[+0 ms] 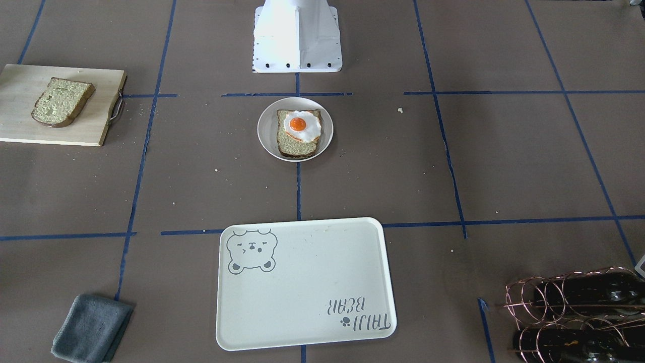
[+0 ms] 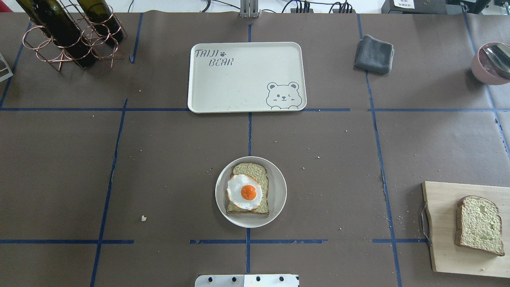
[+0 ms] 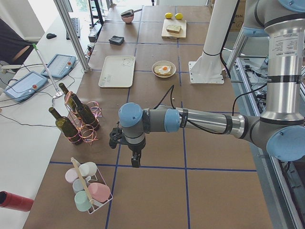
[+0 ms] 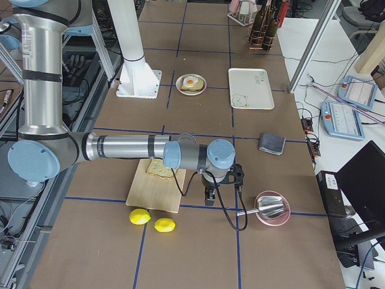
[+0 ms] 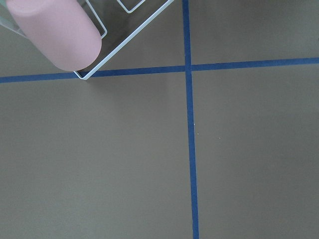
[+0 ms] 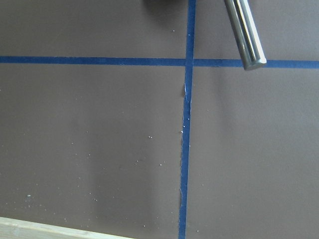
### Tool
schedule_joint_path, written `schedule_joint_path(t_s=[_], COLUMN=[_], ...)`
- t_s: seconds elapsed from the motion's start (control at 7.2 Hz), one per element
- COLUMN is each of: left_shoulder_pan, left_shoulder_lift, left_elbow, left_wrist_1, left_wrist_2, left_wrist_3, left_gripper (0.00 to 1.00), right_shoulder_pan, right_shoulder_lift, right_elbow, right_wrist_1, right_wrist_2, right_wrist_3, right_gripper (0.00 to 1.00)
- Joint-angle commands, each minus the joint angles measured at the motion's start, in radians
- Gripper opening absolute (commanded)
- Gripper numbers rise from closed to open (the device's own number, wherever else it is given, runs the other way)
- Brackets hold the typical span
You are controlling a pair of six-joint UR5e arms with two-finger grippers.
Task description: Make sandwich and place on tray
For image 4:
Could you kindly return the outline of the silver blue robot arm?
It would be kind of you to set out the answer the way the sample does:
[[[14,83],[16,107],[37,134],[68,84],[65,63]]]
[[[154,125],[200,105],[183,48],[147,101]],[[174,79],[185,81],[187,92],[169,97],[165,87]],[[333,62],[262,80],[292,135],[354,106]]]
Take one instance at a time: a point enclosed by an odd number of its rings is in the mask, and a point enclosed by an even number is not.
[[[62,36],[69,28],[92,26],[92,12],[91,1],[13,2],[21,27],[25,120],[8,151],[12,171],[27,181],[43,182],[83,161],[151,158],[173,170],[201,174],[206,205],[221,198],[221,184],[241,191],[244,173],[227,140],[203,145],[188,134],[96,135],[64,126]]]

